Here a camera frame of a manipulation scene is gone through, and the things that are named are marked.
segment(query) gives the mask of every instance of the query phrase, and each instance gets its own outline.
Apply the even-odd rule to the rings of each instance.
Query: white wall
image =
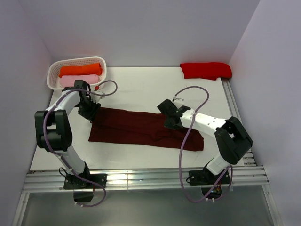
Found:
[[[229,62],[259,0],[20,0],[54,60]]]
[[[45,109],[51,57],[17,0],[0,0],[0,224],[10,225],[36,146],[34,113]]]
[[[301,1],[261,0],[231,61],[231,86],[285,225],[301,222]]]

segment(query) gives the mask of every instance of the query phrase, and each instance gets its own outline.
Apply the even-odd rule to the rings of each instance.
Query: basket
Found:
[[[90,84],[91,90],[94,90],[95,86],[99,85],[101,82],[103,82],[106,78],[107,75],[107,65],[105,63],[105,60],[94,56],[94,57],[85,57],[85,58],[77,58],[77,59],[70,59],[70,60],[61,60],[53,63],[49,70],[48,70],[48,75],[47,75],[47,85],[49,88],[53,90],[62,90],[63,87],[61,86],[60,83],[60,77],[58,77],[61,67],[62,66],[70,66],[70,65],[90,65],[90,64],[95,64],[95,63],[100,63],[103,73],[99,75],[99,82]]]

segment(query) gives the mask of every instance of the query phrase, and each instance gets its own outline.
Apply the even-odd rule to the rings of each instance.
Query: dark red towel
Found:
[[[162,114],[102,107],[92,124],[89,141],[180,148],[188,129],[167,129],[164,121]],[[184,149],[202,151],[203,148],[203,137],[192,130]]]
[[[180,64],[185,79],[210,79],[232,77],[232,71],[229,65],[218,62],[210,63],[185,63]]]

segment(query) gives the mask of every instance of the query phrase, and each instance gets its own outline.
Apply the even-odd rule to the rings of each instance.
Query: towel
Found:
[[[180,64],[185,79],[210,79],[232,77],[232,71],[229,65],[218,62],[210,63],[185,63]]]
[[[63,76],[60,80],[60,83],[63,87],[74,86],[75,80],[84,80],[88,84],[95,84],[99,82],[99,76],[97,74],[68,75]]]
[[[188,129],[167,129],[164,121],[163,114],[102,107],[93,121],[89,141],[180,149]],[[203,137],[198,131],[192,130],[184,149],[202,151],[203,148]]]
[[[103,69],[100,63],[83,66],[63,66],[61,67],[59,77],[62,78],[65,75],[84,75],[84,74],[97,74],[101,75]]]

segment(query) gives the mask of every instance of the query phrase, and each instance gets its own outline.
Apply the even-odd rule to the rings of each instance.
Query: white tabletop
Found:
[[[113,67],[107,70],[107,79],[118,83],[118,91],[100,100],[103,107],[124,109],[137,112],[159,113],[157,105],[165,99],[172,99],[174,94],[184,87],[198,85],[210,93],[209,101],[199,112],[217,118],[231,116],[221,79],[185,80],[180,67]],[[113,84],[106,84],[103,92],[111,92]],[[60,96],[54,91],[50,104]],[[185,105],[195,109],[206,98],[204,91],[189,89],[179,97],[185,99]],[[161,169],[177,168],[179,149],[161,148],[147,145],[125,145],[89,142],[92,124],[77,114],[77,108],[69,115],[73,133],[73,147],[79,157],[91,170],[124,170],[124,169]],[[184,151],[183,167],[204,167],[217,153],[216,140],[202,134],[204,150],[198,152]],[[51,153],[37,147],[31,170],[57,170],[61,162]]]

